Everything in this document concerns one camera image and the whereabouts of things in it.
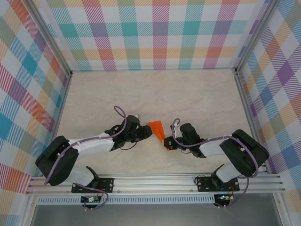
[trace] purple cable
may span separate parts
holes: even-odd
[[[48,184],[48,182],[49,182],[49,180],[50,180],[50,178],[51,178],[53,172],[55,171],[56,166],[58,165],[58,162],[59,162],[60,159],[63,157],[63,155],[64,155],[70,148],[72,148],[73,146],[77,145],[78,142],[83,143],[83,142],[86,142],[86,141],[89,141],[89,140],[109,139],[109,138],[116,137],[116,136],[118,136],[120,133],[123,132],[123,130],[125,129],[126,124],[127,124],[127,115],[126,115],[126,113],[124,112],[124,110],[123,110],[121,107],[119,107],[119,106],[114,106],[114,110],[115,110],[121,117],[124,118],[124,124],[123,124],[122,129],[121,129],[118,133],[116,133],[116,134],[114,134],[114,135],[112,135],[112,136],[108,136],[108,137],[90,137],[90,138],[86,138],[86,139],[83,139],[83,140],[74,142],[73,144],[70,144],[69,146],[67,146],[67,147],[62,151],[62,153],[57,157],[55,163],[53,164],[53,166],[52,166],[52,168],[51,168],[51,171],[49,172],[49,174],[48,174],[48,176],[47,176],[47,178],[46,178],[46,180],[45,180],[45,182],[44,182],[44,185]],[[99,207],[103,206],[103,205],[108,201],[108,197],[109,197],[109,196],[108,196],[108,194],[107,194],[105,191],[99,190],[99,189],[94,189],[94,188],[85,187],[85,186],[79,185],[79,184],[77,184],[77,185],[80,186],[80,187],[83,187],[83,188],[92,190],[92,191],[98,191],[98,192],[105,193],[105,194],[107,195],[107,199],[106,199],[106,201],[105,201],[104,203],[100,204]]]
[[[249,187],[249,183],[250,183],[250,180],[249,180],[249,178],[254,178],[255,176],[257,176],[258,175],[258,171],[259,171],[259,169],[258,169],[258,164],[257,164],[257,161],[256,161],[256,159],[254,158],[254,156],[252,155],[252,153],[250,152],[250,150],[239,140],[239,139],[237,139],[237,138],[234,138],[234,137],[231,137],[231,136],[223,136],[223,137],[217,137],[217,138],[213,138],[213,139],[208,139],[208,140],[205,140],[205,141],[203,141],[203,142],[200,142],[200,143],[197,143],[197,144],[193,144],[193,145],[184,145],[184,144],[181,144],[179,141],[177,141],[177,139],[175,138],[175,135],[174,135],[174,124],[177,122],[177,124],[179,124],[180,123],[180,119],[179,118],[176,118],[175,120],[174,120],[174,122],[173,122],[173,124],[172,124],[172,126],[171,126],[171,133],[172,133],[172,135],[173,135],[173,138],[174,138],[174,140],[175,140],[175,142],[178,144],[178,145],[180,145],[180,146],[182,146],[182,147],[195,147],[195,146],[199,146],[199,145],[203,145],[203,144],[205,144],[205,143],[209,143],[209,142],[211,142],[211,141],[215,141],[215,140],[221,140],[221,139],[225,139],[225,138],[228,138],[228,139],[232,139],[232,140],[234,140],[234,141],[236,141],[239,145],[241,145],[245,150],[246,150],[246,152],[250,155],[250,157],[251,157],[251,159],[252,159],[252,161],[253,161],[253,163],[254,163],[254,165],[255,165],[255,173],[252,175],[252,176],[250,176],[250,177],[238,177],[238,178],[240,178],[240,179],[247,179],[247,182],[246,182],[246,188],[245,188],[245,190],[243,191],[243,193],[241,194],[241,196],[235,201],[235,202],[233,202],[233,203],[231,203],[231,204],[229,204],[228,206],[233,206],[235,203],[237,203],[240,199],[241,199],[241,197],[246,193],[246,191],[247,191],[247,189],[248,189],[248,187]]]

